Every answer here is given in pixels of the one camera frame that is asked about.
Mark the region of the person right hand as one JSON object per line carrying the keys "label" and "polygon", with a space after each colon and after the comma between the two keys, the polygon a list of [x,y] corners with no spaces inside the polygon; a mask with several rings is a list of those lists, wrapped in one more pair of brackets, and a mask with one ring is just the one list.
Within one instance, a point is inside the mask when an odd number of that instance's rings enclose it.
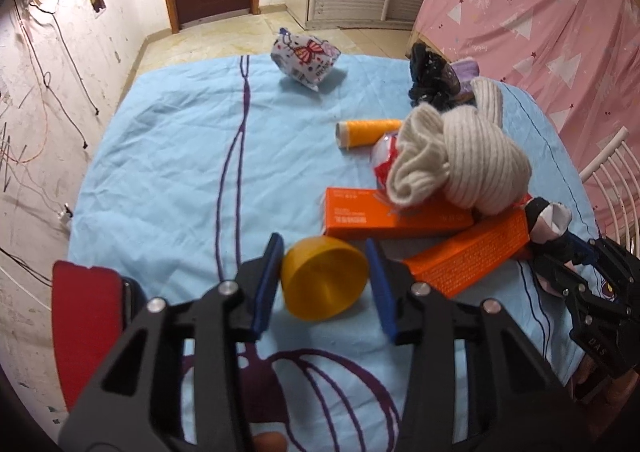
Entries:
{"label": "person right hand", "polygon": [[639,374],[635,370],[611,378],[588,356],[582,358],[567,384],[570,396],[585,412],[587,429],[593,440],[603,436],[620,416],[638,386]]}

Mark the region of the person left hand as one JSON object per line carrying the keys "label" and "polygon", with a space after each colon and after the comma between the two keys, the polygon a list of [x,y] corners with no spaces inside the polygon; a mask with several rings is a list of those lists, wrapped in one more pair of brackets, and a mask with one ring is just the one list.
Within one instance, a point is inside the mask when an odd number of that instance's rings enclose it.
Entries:
{"label": "person left hand", "polygon": [[256,452],[286,452],[288,440],[280,432],[263,432],[253,437]]}

